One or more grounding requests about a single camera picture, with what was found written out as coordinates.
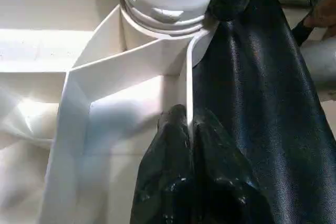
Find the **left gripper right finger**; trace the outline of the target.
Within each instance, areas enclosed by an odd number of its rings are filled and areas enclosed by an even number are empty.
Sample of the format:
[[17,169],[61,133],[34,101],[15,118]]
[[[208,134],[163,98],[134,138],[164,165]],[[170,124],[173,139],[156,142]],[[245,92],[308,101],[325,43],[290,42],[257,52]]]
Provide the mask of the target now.
[[193,157],[201,223],[272,223],[253,170],[210,110],[193,118]]

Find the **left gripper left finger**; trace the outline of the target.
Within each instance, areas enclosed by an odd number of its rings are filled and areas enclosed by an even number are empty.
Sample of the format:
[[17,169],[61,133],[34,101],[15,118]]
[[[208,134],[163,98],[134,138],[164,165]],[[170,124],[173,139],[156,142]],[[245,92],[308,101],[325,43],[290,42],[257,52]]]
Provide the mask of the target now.
[[130,223],[191,223],[194,169],[186,107],[159,117],[157,132],[141,159]]

